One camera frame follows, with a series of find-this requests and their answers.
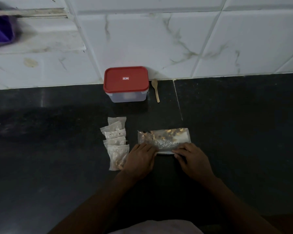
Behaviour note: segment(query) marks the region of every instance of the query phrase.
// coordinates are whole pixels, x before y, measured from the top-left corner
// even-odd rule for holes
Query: person's left hand
[[[146,177],[154,166],[158,149],[151,144],[136,144],[128,154],[122,173],[126,173],[133,181]]]

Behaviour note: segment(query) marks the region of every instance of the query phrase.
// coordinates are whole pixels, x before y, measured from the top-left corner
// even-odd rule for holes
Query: container with red lid
[[[103,89],[114,103],[144,101],[149,91],[149,76],[142,66],[109,68]]]

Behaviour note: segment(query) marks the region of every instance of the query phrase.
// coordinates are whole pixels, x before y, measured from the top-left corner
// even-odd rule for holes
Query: person's right arm
[[[276,228],[243,203],[221,179],[214,175],[207,156],[200,148],[192,143],[185,143],[173,152],[182,170],[205,187],[219,202],[237,233],[280,234]]]

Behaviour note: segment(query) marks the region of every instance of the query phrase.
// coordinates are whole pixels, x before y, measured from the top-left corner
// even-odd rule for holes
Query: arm
[[[280,232],[258,213],[243,203],[234,193],[215,177],[207,156],[192,143],[185,143],[173,150],[182,170],[198,181],[219,202],[237,233],[280,234]]]
[[[153,169],[157,149],[145,143],[135,145],[124,169],[105,188],[91,196],[58,223],[49,234],[102,233],[110,212],[122,196]]]

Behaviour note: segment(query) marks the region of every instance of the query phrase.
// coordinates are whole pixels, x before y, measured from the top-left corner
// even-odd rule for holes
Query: clothing
[[[192,222],[185,220],[145,221],[110,234],[203,234]]]

